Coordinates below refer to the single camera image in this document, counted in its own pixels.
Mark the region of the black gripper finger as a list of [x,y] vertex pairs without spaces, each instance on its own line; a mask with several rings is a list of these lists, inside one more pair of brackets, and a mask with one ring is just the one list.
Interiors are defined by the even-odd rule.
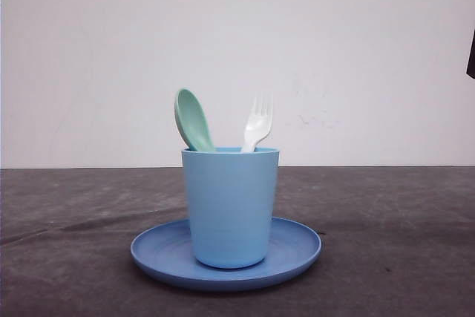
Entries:
[[472,79],[475,78],[475,34],[473,34],[473,38],[472,38],[471,50],[468,57],[466,74],[469,75]]

